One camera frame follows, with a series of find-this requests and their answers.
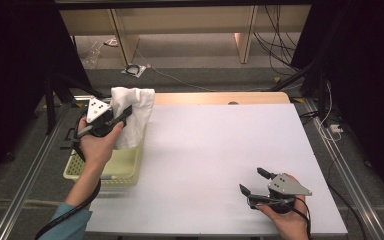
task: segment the wire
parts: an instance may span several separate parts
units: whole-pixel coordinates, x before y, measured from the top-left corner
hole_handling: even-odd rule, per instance
[[[287,32],[285,32],[286,36],[289,38],[289,41],[291,41],[291,43],[296,47],[297,45],[295,44],[294,41],[292,41],[291,37],[289,36],[289,34]]]
[[[303,114],[299,115],[299,117],[300,118],[306,118],[304,120],[304,123],[302,124],[302,125],[305,125],[310,120],[317,118],[318,115],[319,115],[319,111],[312,111],[312,112],[303,113]],[[338,123],[341,122],[341,120],[333,119],[331,117],[328,117],[327,119],[332,120],[334,122],[338,122]]]
[[[286,54],[285,54],[285,51],[286,51],[286,53],[288,54],[288,56],[292,59],[292,56],[291,56],[291,54],[289,53],[289,51],[288,51],[288,49],[287,48],[285,48],[286,47],[286,45],[285,45],[285,43],[283,42],[283,40],[282,40],[282,37],[280,36],[280,13],[281,13],[281,6],[280,5],[277,5],[276,7],[275,7],[275,9],[274,9],[274,14],[276,15],[275,17],[276,17],[276,22],[274,22],[274,20],[272,19],[272,17],[270,16],[270,13],[269,13],[269,11],[268,11],[268,9],[267,9],[267,5],[265,5],[264,6],[265,7],[265,9],[266,9],[266,13],[267,13],[267,16],[269,17],[269,20],[270,20],[270,22],[271,22],[271,24],[272,24],[272,27],[273,27],[273,29],[274,29],[274,31],[275,31],[275,35],[273,36],[273,42],[272,42],[272,44],[274,44],[274,41],[275,41],[275,39],[276,39],[276,36],[279,38],[279,42],[280,42],[280,44],[281,44],[281,46],[282,46],[282,48],[281,48],[281,52],[282,52],[282,56],[284,56],[285,57],[285,61],[287,62],[287,66],[290,66],[290,62],[289,62],[289,60],[288,60],[288,58],[287,58],[287,56],[286,56]]]
[[[259,33],[258,34],[258,37],[261,41],[263,41],[264,43],[266,44],[270,44],[272,45],[273,47],[279,47],[279,48],[286,48],[286,49],[289,49],[289,50],[292,50],[292,51],[295,51],[295,48],[291,48],[291,47],[286,47],[286,46],[282,46],[282,45],[278,45],[278,44],[273,44],[273,43],[270,43],[269,41],[265,40],[263,37],[260,36]]]
[[[92,47],[88,48],[87,50],[81,52],[81,53],[77,53],[78,55],[83,55],[87,52],[89,52],[93,47],[95,47],[95,45],[98,43],[98,41],[95,41],[95,43],[92,45]]]
[[[319,130],[319,132],[321,133],[321,135],[322,135],[322,137],[324,139],[326,139],[328,141],[337,142],[337,141],[341,140],[341,138],[342,138],[342,135],[341,135],[340,132],[337,133],[339,135],[339,138],[334,139],[334,138],[327,137],[325,135],[324,131],[321,129],[322,126],[323,126],[324,121],[326,121],[326,119],[328,118],[330,112],[332,111],[332,105],[333,105],[333,103],[332,103],[332,92],[330,91],[329,83],[327,83],[326,86],[327,86],[327,89],[329,91],[329,110],[327,111],[327,114],[326,114],[325,118],[320,122],[318,130]]]
[[[366,232],[364,231],[363,223],[361,222],[361,219],[359,218],[357,212],[354,210],[354,208],[345,200],[345,198],[339,194],[339,192],[329,183],[326,182],[327,186],[344,202],[345,205],[351,210],[352,214],[354,214],[355,219],[358,222],[358,225],[360,226],[361,233],[363,234],[363,239],[367,239]]]
[[[277,71],[274,67],[273,67],[273,63],[272,63],[272,58],[276,59],[277,61],[281,62],[283,65],[286,65],[287,67],[289,68],[292,68],[293,70],[296,71],[296,69],[294,69],[288,62],[286,62],[285,60],[283,60],[282,58],[280,58],[279,56],[277,56],[273,51],[272,51],[272,47],[268,48],[265,44],[264,44],[264,41],[263,38],[260,36],[259,33],[255,33],[254,32],[254,36],[256,37],[258,43],[260,44],[261,48],[266,51],[268,54],[269,54],[269,63],[270,63],[270,67],[271,69],[278,73],[278,74],[281,74],[281,75],[287,75],[287,76],[290,76],[292,74],[290,73],[283,73],[283,72],[279,72]]]
[[[308,236],[308,239],[311,239],[311,214],[310,214],[310,209],[308,208],[307,203],[305,203],[305,201],[302,200],[301,198],[294,197],[294,199],[295,200],[299,200],[302,203],[304,203],[305,208],[307,208],[308,217],[304,213],[298,211],[294,207],[292,207],[291,210],[294,211],[295,213],[297,213],[298,215],[300,215],[307,222],[307,236]]]
[[[87,112],[87,108],[85,108],[82,111],[82,113],[80,114],[80,116],[78,117],[78,120],[76,122],[76,126],[75,126],[74,131],[73,131],[73,139],[74,139],[73,140],[73,148],[74,148],[74,150],[76,150],[77,154],[81,157],[81,159],[83,161],[85,161],[85,158],[84,158],[83,152],[81,151],[81,149],[79,147],[80,139],[78,139],[77,133],[78,133],[78,127],[79,127],[80,119],[85,115],[85,112]],[[46,224],[42,229],[39,230],[39,232],[37,232],[35,239],[39,239],[41,236],[43,236],[43,234],[45,234],[46,232],[48,232],[52,228],[56,227],[58,224],[62,223],[63,221],[69,219],[73,215],[80,212],[82,209],[86,208],[98,196],[100,189],[101,189],[101,181],[99,180],[96,187],[95,187],[95,190],[87,199],[85,199],[78,206],[74,207],[73,209],[67,211],[63,215],[55,218],[54,220],[52,220],[51,222]]]
[[[206,88],[206,87],[201,87],[201,86],[198,86],[198,85],[193,85],[193,84],[190,84],[190,83],[187,83],[187,82],[184,82],[174,76],[171,76],[171,75],[168,75],[168,74],[165,74],[165,73],[162,73],[160,72],[159,70],[157,70],[155,67],[153,67],[152,64],[150,64],[148,62],[148,60],[143,57],[143,55],[139,52],[139,50],[136,48],[135,51],[139,54],[139,56],[146,62],[146,64],[148,64],[152,70],[154,70],[156,73],[160,74],[161,76],[164,76],[164,77],[168,77],[168,78],[171,78],[181,84],[184,84],[188,87],[193,87],[193,88],[198,88],[198,89],[201,89],[201,90],[205,90],[205,91],[208,91],[208,92],[226,92],[226,91],[223,91],[223,90],[214,90],[214,89],[210,89],[210,88]],[[262,91],[262,90],[269,90],[270,88],[252,88],[252,89],[248,89],[248,90],[236,90],[236,92],[252,92],[252,91]]]

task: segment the metal rail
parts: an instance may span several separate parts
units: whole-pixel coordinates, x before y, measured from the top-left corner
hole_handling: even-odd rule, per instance
[[[20,188],[18,189],[15,197],[13,198],[10,206],[8,207],[5,215],[0,221],[0,240],[7,239],[9,234],[14,227],[14,224],[20,215],[23,204],[27,199],[30,191],[37,179],[37,176],[42,169],[43,163],[45,162],[52,143],[54,142],[55,136],[57,135],[61,126],[62,120],[66,116],[71,104],[63,104],[59,109],[59,116],[56,125],[49,135],[46,135],[39,152],[37,153],[30,169],[28,170]]]
[[[306,100],[305,105],[309,111],[317,111],[317,107],[312,100]],[[314,121],[314,125],[318,129],[320,136],[322,137],[322,140],[330,156],[332,157],[332,160],[334,161],[335,166],[339,174],[341,175],[341,178],[344,181],[351,198],[353,199],[357,209],[360,212],[361,218],[363,219],[367,229],[370,232],[370,235],[373,239],[383,240],[384,226],[381,220],[379,219],[376,210],[373,208],[369,199],[367,199],[366,195],[358,184],[357,179],[355,178],[354,174],[352,173],[352,170],[348,166],[345,157],[342,155],[340,149],[336,145],[336,142],[328,141],[322,135],[324,134],[324,136],[333,139],[332,134],[328,129],[325,129],[324,127],[319,128],[319,118]]]

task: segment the table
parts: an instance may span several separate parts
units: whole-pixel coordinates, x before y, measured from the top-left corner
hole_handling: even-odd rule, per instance
[[[313,236],[346,234],[295,107],[284,93],[156,94],[138,184],[101,192],[91,205],[87,231],[275,235],[271,221],[250,210],[239,191],[241,183],[256,194],[268,194],[268,180],[257,174],[257,167],[290,173],[313,192],[307,197]]]

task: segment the black curtain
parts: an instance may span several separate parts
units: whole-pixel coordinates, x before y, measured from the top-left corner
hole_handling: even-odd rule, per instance
[[[363,1],[356,10],[323,70],[332,83],[334,102],[384,182],[384,0]],[[316,15],[331,15],[330,11],[321,8]],[[326,26],[316,21],[309,26]]]
[[[46,5],[0,0],[0,162],[31,119],[48,76],[60,97],[70,86],[55,73],[90,86],[53,1],[37,3]]]

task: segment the blue sleeve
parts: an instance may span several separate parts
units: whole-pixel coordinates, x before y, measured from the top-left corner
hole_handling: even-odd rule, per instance
[[[67,211],[70,211],[73,209],[73,206],[70,206],[65,203],[61,203],[54,216],[52,217],[52,220],[55,218],[63,215]],[[86,231],[86,225],[90,220],[90,217],[92,216],[92,212],[89,210],[82,209],[80,212],[76,213],[75,215],[71,216],[69,219],[61,222],[60,224],[56,225],[54,228],[46,232],[40,240],[46,240],[46,239],[83,239],[84,233]]]

